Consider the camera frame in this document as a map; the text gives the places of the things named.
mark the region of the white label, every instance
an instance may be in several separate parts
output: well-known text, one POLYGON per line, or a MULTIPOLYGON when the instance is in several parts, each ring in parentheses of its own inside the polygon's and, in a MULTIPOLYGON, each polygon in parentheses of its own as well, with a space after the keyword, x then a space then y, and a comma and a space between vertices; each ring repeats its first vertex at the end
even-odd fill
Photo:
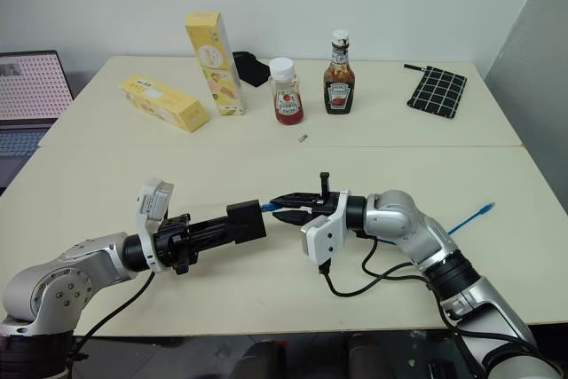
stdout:
POLYGON ((166 122, 170 122, 171 124, 177 124, 176 119, 168 110, 164 110, 163 108, 158 108, 156 113, 166 122))
POLYGON ((347 64, 349 62, 349 59, 347 58, 347 52, 341 53, 341 52, 332 51, 331 62, 339 65, 347 64))
POLYGON ((149 97, 149 98, 153 98, 153 99, 158 99, 163 97, 163 93, 161 93, 160 91, 154 89, 154 88, 148 88, 144 91, 144 94, 149 97))
POLYGON ((351 88, 347 83, 331 83, 327 87, 329 107, 332 110, 344 110, 347 107, 347 98, 351 88))
POLYGON ((199 59, 205 67, 219 68, 223 64, 223 55, 215 46, 204 44, 199 48, 199 59))
POLYGON ((292 89, 276 91, 276 109, 282 115, 293 115, 300 111, 296 92, 292 89))

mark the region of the black cable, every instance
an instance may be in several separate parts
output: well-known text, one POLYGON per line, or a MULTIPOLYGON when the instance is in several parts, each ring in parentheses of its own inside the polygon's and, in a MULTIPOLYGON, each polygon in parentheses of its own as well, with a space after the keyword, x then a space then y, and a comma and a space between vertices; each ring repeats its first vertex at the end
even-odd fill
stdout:
MULTIPOLYGON (((376 283, 378 283, 380 280, 419 280, 422 281, 424 283, 426 283, 427 287, 429 290, 432 290, 429 286, 429 282, 428 280, 426 280, 424 277, 422 277, 421 275, 402 275, 402 276, 389 276, 389 274, 397 271, 400 268, 406 267, 406 266, 411 266, 413 265, 410 262, 406 262, 403 264, 398 264, 393 266, 392 268, 390 268, 389 270, 385 271, 382 274, 376 273, 376 272, 372 272, 367 268, 367 263, 369 262, 369 260, 371 259, 371 257, 375 254, 377 246, 378 246, 378 239, 376 239, 376 237, 370 237, 371 239, 373 239, 373 247, 371 248, 371 250, 369 251, 369 253, 367 254, 367 256, 363 259, 363 262, 361 263, 361 269, 368 275, 375 277, 375 280, 371 281, 369 284, 367 284, 364 288, 360 288, 359 290, 355 290, 353 292, 340 292, 338 290, 335 289, 333 282, 331 281, 331 278, 329 277, 329 273, 326 272, 324 273, 324 277, 326 279, 327 285, 329 286, 329 289, 331 290, 331 292, 336 295, 336 296, 341 296, 341 297, 351 297, 351 296, 357 296, 360 295, 363 292, 366 292, 367 290, 369 290, 371 287, 373 287, 376 283)), ((438 313, 440 315, 440 318, 442 319, 442 321, 444 322, 444 324, 446 325, 446 327, 456 336, 466 336, 466 337, 474 337, 474 338, 480 338, 480 339, 493 339, 493 340, 500 340, 500 341, 505 341, 505 342, 510 342, 510 343, 516 343, 518 345, 524 346, 534 357, 544 361, 545 363, 549 364, 551 367, 553 367, 557 372, 560 372, 560 370, 558 369, 558 367, 556 367, 554 364, 552 364, 550 361, 548 361, 540 352, 540 350, 536 347, 536 345, 533 345, 532 343, 526 342, 525 340, 515 337, 515 336, 510 336, 510 335, 504 335, 501 333, 486 333, 486 332, 473 332, 473 331, 469 331, 469 330, 463 330, 462 328, 458 328, 457 326, 455 326, 454 324, 452 324, 449 319, 446 317, 446 314, 444 313, 444 309, 442 308, 442 304, 441 301, 438 297, 438 295, 436 294, 436 292, 432 291, 432 293, 434 294, 434 297, 436 298, 436 306, 438 308, 438 313)))
POLYGON ((112 319, 116 314, 120 313, 122 310, 124 310, 125 308, 127 308, 130 304, 132 304, 134 301, 136 301, 140 295, 142 295, 144 293, 144 291, 148 288, 148 286, 150 286, 150 283, 152 282, 152 280, 154 279, 154 276, 156 274, 154 272, 151 272, 150 275, 148 276, 146 282, 144 283, 144 286, 142 286, 140 288, 140 290, 138 292, 136 292, 136 295, 134 295, 133 297, 131 297, 128 301, 126 301, 124 304, 122 304, 121 306, 119 306, 118 308, 116 308, 114 311, 112 311, 110 314, 108 314, 103 320, 99 321, 95 326, 93 326, 93 328, 91 330, 89 330, 89 332, 87 332, 87 334, 85 336, 83 336, 83 339, 81 339, 81 341, 79 341, 79 343, 77 345, 74 346, 73 351, 71 352, 71 356, 69 357, 69 362, 67 363, 67 368, 69 369, 69 374, 67 379, 72 379, 72 374, 73 374, 73 363, 75 362, 75 359, 77 358, 77 356, 79 355, 79 352, 81 351, 81 349, 84 347, 84 345, 87 343, 87 341, 89 339, 91 339, 91 337, 97 333, 97 330, 99 330, 100 328, 102 328, 110 319, 112 319))
MULTIPOLYGON (((378 247, 378 243, 379 243, 379 239, 377 239, 374 236, 370 237, 371 239, 373 239, 373 247, 371 248, 371 251, 367 254, 367 256, 363 259, 363 262, 361 263, 361 269, 363 270, 364 273, 366 273, 367 275, 370 275, 371 277, 382 277, 384 280, 419 280, 422 281, 426 284, 428 284, 428 281, 422 277, 421 275, 400 275, 400 276, 395 276, 392 277, 389 274, 389 271, 386 271, 382 274, 379 274, 377 272, 372 272, 367 268, 367 263, 369 262, 369 260, 371 260, 371 257, 373 257, 373 255, 376 252, 376 248, 378 247)), ((400 268, 402 268, 403 266, 412 266, 413 263, 412 262, 405 262, 403 264, 399 264, 397 266, 400 266, 400 268)))
POLYGON ((392 268, 390 268, 390 270, 387 270, 384 272, 384 274, 379 275, 378 277, 376 277, 373 281, 371 281, 369 284, 367 284, 365 287, 360 288, 359 290, 354 290, 352 292, 340 292, 337 289, 335 289, 334 287, 334 283, 331 281, 331 278, 329 277, 328 273, 323 273, 323 276, 326 279, 327 285, 329 286, 329 290, 331 290, 331 293, 333 293, 336 296, 339 297, 352 297, 352 296, 357 296, 360 295, 362 293, 367 292, 371 287, 373 287, 375 284, 377 284, 379 281, 386 279, 386 275, 393 273, 397 270, 399 270, 400 268, 404 268, 406 266, 408 266, 408 264, 410 264, 409 262, 405 262, 403 264, 398 264, 393 266, 392 268))

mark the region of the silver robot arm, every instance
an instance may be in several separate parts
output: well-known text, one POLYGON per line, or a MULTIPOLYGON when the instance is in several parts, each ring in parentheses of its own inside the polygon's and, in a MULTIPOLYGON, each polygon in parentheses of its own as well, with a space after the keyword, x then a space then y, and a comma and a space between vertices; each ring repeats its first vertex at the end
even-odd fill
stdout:
MULTIPOLYGON (((444 228, 410 195, 370 194, 363 229, 395 243, 428 279, 444 312, 460 330, 513 336, 536 347, 533 334, 491 282, 479 276, 444 228)), ((474 373, 497 378, 558 378, 558 372, 525 347, 498 339, 455 336, 474 373)))
POLYGON ((18 273, 4 291, 0 372, 11 378, 63 378, 73 331, 102 288, 138 272, 188 272, 200 251, 265 237, 258 201, 227 206, 226 217, 190 224, 189 214, 165 218, 173 185, 148 181, 138 197, 137 234, 116 233, 74 245, 47 264, 18 273))
POLYGON ((327 173, 321 174, 321 194, 292 193, 272 200, 281 208, 312 208, 311 214, 288 210, 273 215, 296 225, 304 221, 304 251, 324 266, 323 271, 343 247, 348 230, 390 241, 427 279, 475 376, 561 377, 542 359, 533 334, 495 287, 475 271, 444 228, 416 208, 409 194, 391 190, 365 199, 348 190, 329 192, 327 178, 327 173), (493 338, 479 336, 483 334, 493 338), (511 336, 515 342, 495 339, 495 334, 511 336))

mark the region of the sauce bottle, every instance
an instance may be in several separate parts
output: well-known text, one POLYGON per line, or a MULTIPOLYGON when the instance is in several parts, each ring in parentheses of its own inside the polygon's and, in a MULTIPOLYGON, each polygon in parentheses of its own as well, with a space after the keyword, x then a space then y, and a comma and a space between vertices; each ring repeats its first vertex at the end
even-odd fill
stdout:
POLYGON ((331 46, 331 63, 323 75, 323 99, 329 114, 348 114, 355 90, 355 73, 347 57, 349 32, 334 31, 331 46))
POLYGON ((304 109, 294 61, 289 58, 275 58, 269 62, 268 67, 276 118, 282 124, 300 123, 304 118, 304 109))

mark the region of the black pouch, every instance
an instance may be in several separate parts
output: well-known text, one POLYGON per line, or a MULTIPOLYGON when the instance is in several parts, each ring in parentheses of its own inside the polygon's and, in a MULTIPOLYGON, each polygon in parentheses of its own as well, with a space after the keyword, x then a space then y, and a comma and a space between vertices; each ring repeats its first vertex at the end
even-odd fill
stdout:
POLYGON ((405 67, 424 72, 424 77, 406 104, 411 108, 453 119, 468 79, 430 66, 420 68, 405 64, 405 67))
POLYGON ((250 52, 233 52, 234 64, 241 80, 252 84, 255 88, 268 80, 270 68, 260 62, 250 52))

